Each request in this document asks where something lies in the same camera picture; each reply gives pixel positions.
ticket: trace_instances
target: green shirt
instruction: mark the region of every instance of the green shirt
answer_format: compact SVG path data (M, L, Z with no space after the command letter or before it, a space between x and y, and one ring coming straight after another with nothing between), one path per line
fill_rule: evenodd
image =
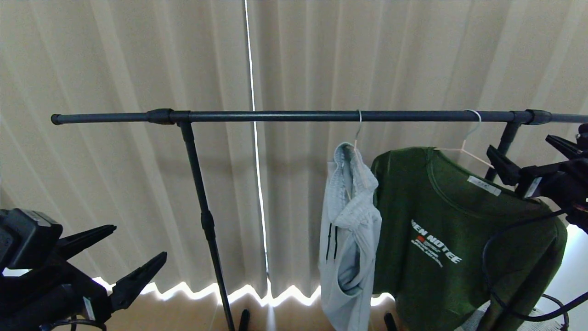
M536 200L461 168L432 147L384 153L372 165L382 214L373 292L391 293L410 331L453 331L490 299L482 248L500 229L550 213ZM508 231L489 248L499 297L529 314L557 272L567 240L552 218ZM522 324L491 301L478 330Z

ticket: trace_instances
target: black metal rod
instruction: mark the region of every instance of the black metal rod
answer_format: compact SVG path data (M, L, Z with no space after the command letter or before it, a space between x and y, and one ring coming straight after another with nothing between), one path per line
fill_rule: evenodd
M501 152L503 155L509 151L510 144L515 140L516 133L520 128L521 123L519 122L510 122L506 124L505 130L502 131L502 136L500 137L500 143L498 144L497 150ZM493 181L496 178L496 170L493 168L488 168L486 172L485 179L489 181Z
M528 123L533 114L528 111L479 111L483 122ZM358 111L171 111L166 117L170 124L189 122L357 122ZM477 122L470 111L362 111L366 122ZM148 112L113 114L75 114L51 117L54 124L149 122L155 116ZM588 115L551 114L550 122L588 123Z
M188 152L188 159L190 161L190 168L192 169L192 177L194 178L194 185L196 186L196 194L198 195L198 202L202 212L202 228L206 235L208 248L211 251L212 265L215 269L216 282L219 285L220 299L225 311L227 325L230 331L235 331L235 324L233 322L233 315L230 312L229 297L226 292L225 279L222 276L221 258L219 250L216 245L216 235L214 228L214 221L212 213L208 209L208 202L206 201L206 191L204 189L204 181L202 180L202 173L200 171L200 163L198 161L198 154L196 153L196 145L194 143L194 132L192 131L192 124L189 122L182 122L178 124L182 129L182 137L186 143L186 150Z

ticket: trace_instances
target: garment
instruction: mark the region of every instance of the garment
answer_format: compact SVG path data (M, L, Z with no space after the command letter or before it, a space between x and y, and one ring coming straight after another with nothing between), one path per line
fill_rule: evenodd
M372 165L382 215L374 293L389 292L410 331L452 331L490 299L482 249L500 229L549 214L547 205L476 177L434 148L390 151ZM559 268L567 240L557 218L508 231L489 248L499 297L528 314ZM478 330L522 323L491 300Z
M376 178L349 143L335 149L320 225L320 301L337 331L365 331L382 218L373 205Z

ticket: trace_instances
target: curtain fold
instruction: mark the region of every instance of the curtain fold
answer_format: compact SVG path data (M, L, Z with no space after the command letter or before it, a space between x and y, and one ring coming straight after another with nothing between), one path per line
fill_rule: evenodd
M180 130L51 124L53 113L250 110L243 3L0 4L2 190L65 234L118 230L73 260L113 283L162 250L161 292L216 282ZM253 125L194 124L229 292L266 292Z
M588 114L588 34L582 1L249 1L256 110L484 110ZM472 123L364 123L370 165L395 148L459 148ZM486 158L505 124L483 123L466 149ZM326 162L357 123L263 123L260 170L272 293L318 284ZM509 157L546 164L547 134L577 125L523 127ZM448 155L484 175L486 166Z

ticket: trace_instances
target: shirt sleeve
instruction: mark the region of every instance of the shirt sleeve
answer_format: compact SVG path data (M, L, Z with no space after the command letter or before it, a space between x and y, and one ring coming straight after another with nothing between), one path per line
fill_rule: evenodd
M500 299L515 312L529 315L559 269L567 241L567 231L557 220L557 236L534 266L501 277L494 285ZM494 298L477 331L516 331L524 321L504 312Z

